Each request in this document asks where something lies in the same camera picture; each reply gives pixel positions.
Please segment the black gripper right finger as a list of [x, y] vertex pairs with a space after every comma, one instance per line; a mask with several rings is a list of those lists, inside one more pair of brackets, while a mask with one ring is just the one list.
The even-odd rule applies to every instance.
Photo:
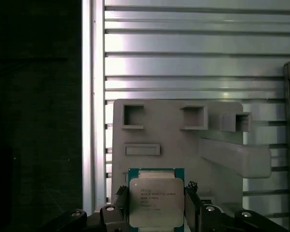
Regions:
[[198, 184], [190, 181], [185, 187], [185, 218], [192, 232], [286, 232], [287, 229], [261, 214], [241, 209], [233, 216], [210, 201], [201, 200]]

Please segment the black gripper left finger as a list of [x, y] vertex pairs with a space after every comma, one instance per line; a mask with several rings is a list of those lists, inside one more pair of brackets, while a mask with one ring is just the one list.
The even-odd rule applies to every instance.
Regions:
[[128, 232], [129, 188], [120, 186], [113, 204], [88, 216], [84, 210], [63, 212], [48, 222], [49, 232]]

